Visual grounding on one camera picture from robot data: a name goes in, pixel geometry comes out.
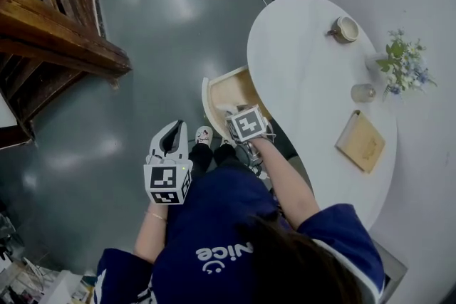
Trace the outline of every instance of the gray floor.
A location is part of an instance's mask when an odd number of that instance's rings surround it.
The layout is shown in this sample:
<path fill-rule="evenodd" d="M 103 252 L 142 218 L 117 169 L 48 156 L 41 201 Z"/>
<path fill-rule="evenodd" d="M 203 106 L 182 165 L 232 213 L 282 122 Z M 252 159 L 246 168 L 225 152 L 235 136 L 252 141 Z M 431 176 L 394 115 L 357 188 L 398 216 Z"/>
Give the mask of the gray floor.
<path fill-rule="evenodd" d="M 0 199 L 29 250 L 75 272 L 108 246 L 131 250 L 147 208 L 151 137 L 204 123 L 203 76 L 247 63 L 261 0 L 100 0 L 108 39 L 133 72 L 119 90 L 87 77 L 36 118 L 36 145 L 0 152 Z"/>

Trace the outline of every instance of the smiley face logo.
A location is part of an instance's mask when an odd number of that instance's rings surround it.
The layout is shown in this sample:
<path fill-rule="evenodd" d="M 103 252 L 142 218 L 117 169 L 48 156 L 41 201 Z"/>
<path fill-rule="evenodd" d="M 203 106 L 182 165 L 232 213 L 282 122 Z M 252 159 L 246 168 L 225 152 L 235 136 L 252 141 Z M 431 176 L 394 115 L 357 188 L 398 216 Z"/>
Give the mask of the smiley face logo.
<path fill-rule="evenodd" d="M 225 264 L 224 264 L 223 262 L 221 262 L 221 261 L 209 261 L 209 262 L 206 262 L 206 263 L 204 264 L 204 266 L 202 267 L 202 270 L 203 270 L 204 272 L 206 272 L 207 275 L 210 275 L 210 274 L 212 273 L 212 270 L 208 269 L 208 267 L 209 267 L 210 265 L 214 265 L 214 264 L 220 265 L 220 267 L 217 267 L 217 268 L 215 269 L 215 272 L 216 272 L 216 273 L 222 272 L 222 269 L 225 268 Z"/>

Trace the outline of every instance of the dark hair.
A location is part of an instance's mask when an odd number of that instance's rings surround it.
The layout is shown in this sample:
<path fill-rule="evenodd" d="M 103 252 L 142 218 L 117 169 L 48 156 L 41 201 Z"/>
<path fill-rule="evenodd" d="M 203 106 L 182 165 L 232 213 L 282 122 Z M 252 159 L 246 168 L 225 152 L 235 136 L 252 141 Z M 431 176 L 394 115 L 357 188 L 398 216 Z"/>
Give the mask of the dark hair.
<path fill-rule="evenodd" d="M 353 274 L 309 237 L 286 230 L 278 214 L 239 230 L 254 247 L 255 303 L 362 303 Z"/>

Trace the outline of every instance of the wooden chair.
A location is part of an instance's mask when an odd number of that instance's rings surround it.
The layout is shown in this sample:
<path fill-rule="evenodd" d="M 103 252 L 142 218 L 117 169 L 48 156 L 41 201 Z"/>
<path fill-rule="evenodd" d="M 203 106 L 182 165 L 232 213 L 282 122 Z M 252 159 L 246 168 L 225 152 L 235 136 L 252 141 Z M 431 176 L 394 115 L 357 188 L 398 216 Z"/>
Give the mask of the wooden chair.
<path fill-rule="evenodd" d="M 6 133 L 33 139 L 32 119 L 87 73 L 115 80 L 129 70 L 125 52 L 99 36 L 94 0 L 0 0 L 0 93 L 18 122 L 0 129 L 0 148 L 11 145 Z"/>

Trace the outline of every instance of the bracelet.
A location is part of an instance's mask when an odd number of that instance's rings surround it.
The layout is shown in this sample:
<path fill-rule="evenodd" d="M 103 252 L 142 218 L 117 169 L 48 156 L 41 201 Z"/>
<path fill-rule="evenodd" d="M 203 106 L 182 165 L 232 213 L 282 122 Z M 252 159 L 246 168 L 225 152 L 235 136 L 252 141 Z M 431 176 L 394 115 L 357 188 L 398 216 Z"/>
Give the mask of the bracelet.
<path fill-rule="evenodd" d="M 162 216 L 159 216 L 158 214 L 155 214 L 155 213 L 151 213 L 150 211 L 146 211 L 146 214 L 151 214 L 152 216 L 154 216 L 155 218 L 158 218 L 158 219 L 161 219 L 162 221 L 164 221 L 165 223 L 167 223 L 167 220 L 165 218 L 163 218 Z"/>

